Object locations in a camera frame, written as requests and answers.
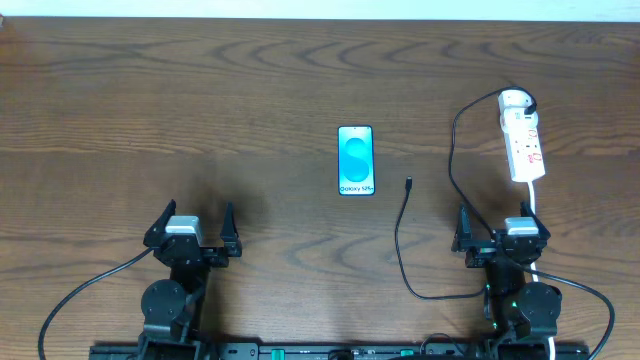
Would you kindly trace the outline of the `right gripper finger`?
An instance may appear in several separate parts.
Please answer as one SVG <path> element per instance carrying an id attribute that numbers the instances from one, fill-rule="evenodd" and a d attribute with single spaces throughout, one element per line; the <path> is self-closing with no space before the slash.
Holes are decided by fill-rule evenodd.
<path id="1" fill-rule="evenodd" d="M 472 245 L 473 234 L 467 207 L 461 204 L 451 251 L 465 252 Z"/>
<path id="2" fill-rule="evenodd" d="M 550 238 L 550 232 L 535 215 L 528 202 L 520 203 L 520 214 L 524 221 L 523 229 L 521 230 L 522 235 L 537 236 L 543 240 Z"/>

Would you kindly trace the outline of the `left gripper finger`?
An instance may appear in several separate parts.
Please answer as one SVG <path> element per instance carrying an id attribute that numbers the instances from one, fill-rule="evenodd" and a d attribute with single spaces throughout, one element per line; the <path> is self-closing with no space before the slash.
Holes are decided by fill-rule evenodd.
<path id="1" fill-rule="evenodd" d="M 234 219 L 234 206 L 228 202 L 225 208 L 224 221 L 220 231 L 220 238 L 225 248 L 240 248 L 241 241 Z"/>
<path id="2" fill-rule="evenodd" d="M 171 200 L 166 206 L 165 210 L 159 216 L 159 218 L 151 225 L 146 231 L 143 239 L 143 244 L 148 248 L 160 248 L 161 245 L 168 239 L 169 235 L 166 231 L 166 226 L 172 216 L 175 215 L 176 202 Z"/>

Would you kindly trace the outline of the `blue Samsung Galaxy smartphone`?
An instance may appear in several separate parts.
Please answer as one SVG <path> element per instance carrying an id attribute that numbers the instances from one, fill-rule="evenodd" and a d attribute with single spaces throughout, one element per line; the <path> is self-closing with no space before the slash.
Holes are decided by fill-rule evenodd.
<path id="1" fill-rule="evenodd" d="M 338 137 L 338 190 L 342 196 L 375 194 L 373 128 L 340 126 Z"/>

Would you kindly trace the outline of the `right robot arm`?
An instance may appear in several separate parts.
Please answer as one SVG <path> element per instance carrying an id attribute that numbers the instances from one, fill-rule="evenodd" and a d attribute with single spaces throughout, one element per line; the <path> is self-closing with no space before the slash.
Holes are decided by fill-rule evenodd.
<path id="1" fill-rule="evenodd" d="M 521 215 L 482 240 L 472 234 L 467 208 L 461 206 L 452 250 L 465 254 L 468 268 L 486 275 L 485 314 L 495 333 L 482 341 L 478 354 L 486 359 L 547 359 L 548 339 L 557 334 L 562 294 L 554 286 L 525 279 L 538 260 L 550 232 L 523 202 Z"/>

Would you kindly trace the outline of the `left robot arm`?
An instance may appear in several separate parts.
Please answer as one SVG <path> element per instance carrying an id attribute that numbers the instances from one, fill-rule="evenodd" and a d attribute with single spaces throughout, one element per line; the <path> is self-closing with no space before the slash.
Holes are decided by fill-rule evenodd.
<path id="1" fill-rule="evenodd" d="M 143 244 L 170 268 L 170 276 L 149 285 L 142 295 L 144 324 L 135 359 L 195 360 L 217 355 L 216 347 L 202 340 L 198 331 L 210 271 L 226 268 L 230 259 L 242 256 L 232 203 L 226 205 L 220 238 L 221 246 L 205 246 L 199 218 L 178 216 L 175 201 L 147 230 Z"/>

